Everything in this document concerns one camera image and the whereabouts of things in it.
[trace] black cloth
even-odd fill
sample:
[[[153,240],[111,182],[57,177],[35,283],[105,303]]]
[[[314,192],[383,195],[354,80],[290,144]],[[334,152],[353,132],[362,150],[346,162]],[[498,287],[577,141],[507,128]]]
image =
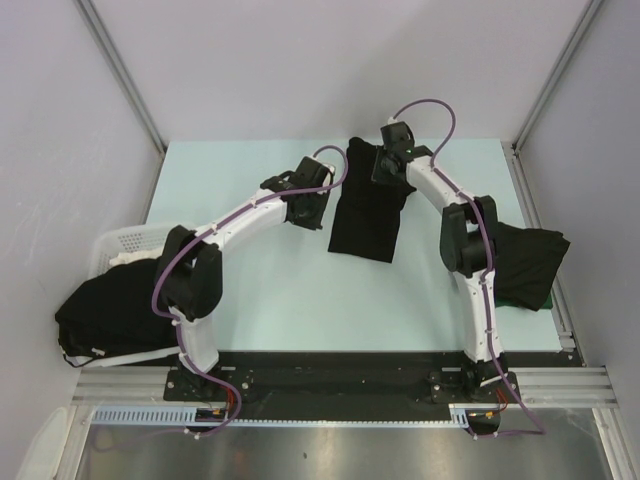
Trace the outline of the black cloth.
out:
[[[371,173],[378,149],[361,138],[349,140],[349,172],[342,184],[329,251],[391,263],[400,212],[412,187],[376,185]]]
[[[570,242],[560,232],[520,229],[502,222],[495,239],[495,298],[538,311],[549,297]]]
[[[66,355],[108,358],[175,347],[171,320],[151,310],[157,268],[158,260],[139,260],[84,282],[55,315]]]

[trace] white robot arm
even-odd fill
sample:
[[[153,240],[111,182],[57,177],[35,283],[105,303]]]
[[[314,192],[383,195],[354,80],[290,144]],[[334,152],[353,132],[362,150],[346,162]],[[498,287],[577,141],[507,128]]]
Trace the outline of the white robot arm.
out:
[[[500,380],[493,368],[488,334],[495,357],[503,364],[503,370],[507,369],[495,324],[494,274],[485,271],[487,257],[480,233],[472,225],[474,212],[469,202],[476,203],[490,230],[497,223],[495,203],[490,197],[477,198],[457,187],[430,162],[426,147],[415,147],[413,135],[404,122],[387,125],[382,132],[384,147],[379,149],[372,181],[409,184],[442,214],[441,257],[456,278],[469,315],[465,322],[468,365],[463,368],[471,377],[473,388],[484,387]],[[315,158],[305,157],[295,172],[265,181],[250,202],[218,224],[203,225],[195,232],[183,227],[172,230],[160,260],[159,274],[187,243],[200,238],[191,254],[169,269],[171,274],[164,279],[161,289],[171,313],[180,318],[183,350],[199,370],[209,371],[218,361],[212,315],[222,296],[222,255],[228,255],[243,240],[286,221],[313,230],[321,228],[329,187],[317,190],[332,178],[333,172],[328,167]],[[296,193],[308,189],[316,191]]]

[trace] plastic basket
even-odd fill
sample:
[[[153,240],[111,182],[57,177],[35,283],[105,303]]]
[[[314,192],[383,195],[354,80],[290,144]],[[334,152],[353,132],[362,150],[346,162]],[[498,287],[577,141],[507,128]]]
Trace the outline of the plastic basket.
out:
[[[169,231],[176,225],[176,223],[136,225],[103,234],[93,246],[89,278],[97,277],[109,270],[109,260],[117,257],[119,253],[153,250],[164,246]]]
[[[136,225],[133,227],[112,230],[100,236],[93,245],[91,263],[89,266],[89,278],[97,277],[105,273],[111,266],[109,260],[120,253],[134,253],[140,250],[154,250],[164,246],[167,235],[177,223],[162,223],[155,225]],[[182,223],[186,228],[193,229],[192,224]],[[94,360],[85,368],[108,367],[114,365],[127,365],[141,361],[163,358],[178,353],[178,347],[165,348],[151,352],[141,352],[120,357],[110,357]],[[83,364],[88,359],[76,358],[77,364]]]

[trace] light blue table surface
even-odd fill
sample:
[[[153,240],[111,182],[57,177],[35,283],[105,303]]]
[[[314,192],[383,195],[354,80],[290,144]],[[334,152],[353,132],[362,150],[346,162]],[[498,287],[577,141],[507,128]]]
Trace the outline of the light blue table surface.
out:
[[[219,219],[303,156],[347,140],[172,142],[147,223]],[[434,140],[422,140],[432,149]],[[324,162],[341,165],[335,152]],[[491,195],[501,221],[524,226],[498,140],[453,140],[440,166],[477,195]],[[290,224],[259,235],[224,258],[217,310],[221,350],[440,351],[464,347],[457,287],[440,260],[440,214],[420,194],[407,200],[393,264],[328,253],[340,197],[331,193],[324,229]],[[497,309],[506,350],[558,351],[551,312]]]

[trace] white wall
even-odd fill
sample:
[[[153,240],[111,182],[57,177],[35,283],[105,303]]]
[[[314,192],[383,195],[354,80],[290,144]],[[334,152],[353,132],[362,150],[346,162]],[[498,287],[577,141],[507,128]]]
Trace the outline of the white wall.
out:
[[[460,137],[512,140],[586,0],[95,3],[171,140],[375,136],[424,96]]]
[[[53,314],[105,230],[140,223],[159,166],[70,0],[0,6],[0,477],[78,372]]]
[[[523,151],[562,266],[578,338],[605,364],[640,445],[640,4],[606,2]]]

